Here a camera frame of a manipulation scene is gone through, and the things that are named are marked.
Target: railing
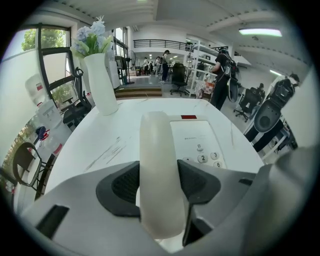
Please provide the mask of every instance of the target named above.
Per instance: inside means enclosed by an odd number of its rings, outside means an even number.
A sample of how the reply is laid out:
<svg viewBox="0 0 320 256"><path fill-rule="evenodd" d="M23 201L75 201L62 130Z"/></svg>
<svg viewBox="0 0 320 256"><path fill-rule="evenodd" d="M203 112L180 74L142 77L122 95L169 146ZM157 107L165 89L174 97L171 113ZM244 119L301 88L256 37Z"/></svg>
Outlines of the railing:
<svg viewBox="0 0 320 256"><path fill-rule="evenodd" d="M161 40L161 39L140 39L133 40L134 48L138 47L163 47L163 48L172 48L183 51L190 51L192 44L185 42L177 42L171 40Z"/></svg>

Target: tree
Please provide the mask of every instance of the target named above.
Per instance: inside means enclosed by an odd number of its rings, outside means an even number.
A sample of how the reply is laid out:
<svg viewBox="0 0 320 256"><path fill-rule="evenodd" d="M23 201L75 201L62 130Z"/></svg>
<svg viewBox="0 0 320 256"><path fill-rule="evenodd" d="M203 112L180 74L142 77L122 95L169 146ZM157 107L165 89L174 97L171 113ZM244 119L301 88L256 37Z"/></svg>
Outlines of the tree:
<svg viewBox="0 0 320 256"><path fill-rule="evenodd" d="M66 31L58 29L41 29L41 48L64 47ZM24 42L21 47L23 51L36 48L36 30L29 29L24 33Z"/></svg>

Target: ceiling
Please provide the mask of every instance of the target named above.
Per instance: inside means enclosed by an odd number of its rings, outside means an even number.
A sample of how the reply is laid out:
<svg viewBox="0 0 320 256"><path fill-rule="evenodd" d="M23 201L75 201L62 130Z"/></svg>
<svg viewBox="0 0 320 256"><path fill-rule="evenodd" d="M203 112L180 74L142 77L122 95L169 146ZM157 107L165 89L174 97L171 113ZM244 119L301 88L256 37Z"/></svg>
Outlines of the ceiling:
<svg viewBox="0 0 320 256"><path fill-rule="evenodd" d="M107 29L143 24L188 28L188 34L231 44L253 66L302 77L311 64L297 30L262 0L50 0L44 9L63 7L88 22L104 15ZM240 28L278 28L282 37L241 35Z"/></svg>

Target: white table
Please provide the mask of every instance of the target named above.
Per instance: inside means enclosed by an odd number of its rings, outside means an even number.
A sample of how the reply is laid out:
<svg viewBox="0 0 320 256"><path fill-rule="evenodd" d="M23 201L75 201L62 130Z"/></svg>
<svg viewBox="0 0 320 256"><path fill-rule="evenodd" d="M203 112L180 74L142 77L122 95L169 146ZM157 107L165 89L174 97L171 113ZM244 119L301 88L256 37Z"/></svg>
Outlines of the white table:
<svg viewBox="0 0 320 256"><path fill-rule="evenodd" d="M45 193L63 181L101 168L139 160L140 121L144 113L202 115L213 127L228 169L257 173L263 162L232 122L203 99L150 98L118 100L117 112L102 116L95 107L62 148Z"/></svg>

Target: white vase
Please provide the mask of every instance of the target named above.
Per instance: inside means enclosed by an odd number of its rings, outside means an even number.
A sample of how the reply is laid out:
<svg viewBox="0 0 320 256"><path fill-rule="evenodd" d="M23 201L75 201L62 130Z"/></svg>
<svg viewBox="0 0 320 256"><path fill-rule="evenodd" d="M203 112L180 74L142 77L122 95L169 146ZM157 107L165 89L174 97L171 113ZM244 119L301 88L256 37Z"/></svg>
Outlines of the white vase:
<svg viewBox="0 0 320 256"><path fill-rule="evenodd" d="M96 53L84 58L88 69L91 94L95 106L103 116L118 110L118 104L105 66L105 54Z"/></svg>

